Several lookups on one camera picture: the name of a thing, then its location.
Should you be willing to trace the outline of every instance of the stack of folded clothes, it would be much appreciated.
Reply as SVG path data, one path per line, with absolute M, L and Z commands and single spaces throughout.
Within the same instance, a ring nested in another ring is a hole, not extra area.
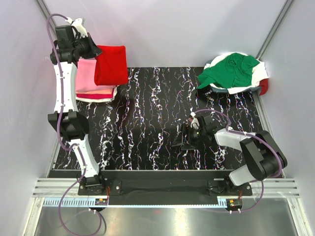
M 76 75 L 76 99 L 83 102 L 109 102 L 117 86 L 128 83 L 126 48 L 98 46 L 103 53 L 91 60 L 80 59 Z
M 268 90 L 265 63 L 244 53 L 226 53 L 206 62 L 199 75 L 198 89 L 208 85 L 214 92 L 235 94 L 260 89 L 260 95 Z

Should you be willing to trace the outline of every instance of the green shirt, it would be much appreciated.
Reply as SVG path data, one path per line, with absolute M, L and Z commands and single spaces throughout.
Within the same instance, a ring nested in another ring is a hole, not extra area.
M 245 56 L 232 53 L 218 62 L 215 66 L 206 68 L 198 76 L 202 89 L 209 84 L 215 84 L 221 88 L 247 87 L 252 84 L 252 69 L 259 61 L 253 56 Z

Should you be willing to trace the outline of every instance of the white cloth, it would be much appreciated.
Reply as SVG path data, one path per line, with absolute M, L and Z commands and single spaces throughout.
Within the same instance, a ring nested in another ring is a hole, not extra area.
M 217 56 L 216 58 L 213 59 L 211 64 L 207 63 L 205 65 L 204 69 L 216 65 L 218 62 L 222 61 L 224 58 L 226 58 L 227 56 L 229 56 L 231 54 L 232 53 L 225 53 L 225 54 L 222 54 L 220 56 Z M 269 76 L 268 76 L 267 71 L 266 71 L 265 63 L 259 61 L 259 64 L 252 69 L 252 85 L 250 85 L 248 87 L 227 88 L 227 90 L 228 90 L 228 93 L 230 93 L 230 94 L 243 92 L 243 91 L 245 91 L 245 90 L 247 90 L 249 88 L 253 88 L 253 87 L 259 86 L 259 82 L 261 80 L 268 79 L 268 78 L 269 78 Z M 219 88 L 219 87 L 215 86 L 215 84 L 210 84 L 210 86 L 214 87 L 214 88 L 217 88 L 217 89 L 222 89 L 222 88 Z

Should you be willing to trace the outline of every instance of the red towel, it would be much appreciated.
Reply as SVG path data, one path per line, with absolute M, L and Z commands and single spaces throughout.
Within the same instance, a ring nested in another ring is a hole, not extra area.
M 105 99 L 105 98 L 113 98 L 114 89 L 112 94 L 81 94 L 78 93 L 77 97 L 79 98 L 88 98 L 88 99 Z
M 103 53 L 97 56 L 94 82 L 96 85 L 123 85 L 128 83 L 125 46 L 101 46 Z
M 264 95 L 268 90 L 268 79 L 263 79 L 259 82 L 259 86 L 261 86 L 261 91 L 259 96 Z

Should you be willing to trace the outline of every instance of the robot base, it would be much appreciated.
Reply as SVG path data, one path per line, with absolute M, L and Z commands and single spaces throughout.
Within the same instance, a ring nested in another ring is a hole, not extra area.
M 228 179 L 214 179 L 208 181 L 208 190 L 210 196 L 252 196 L 252 188 L 249 183 L 233 187 Z
M 122 182 L 118 179 L 105 179 L 101 171 L 97 176 L 83 178 L 80 182 L 78 195 L 96 196 L 107 195 L 106 189 L 109 188 L 111 196 L 120 195 Z

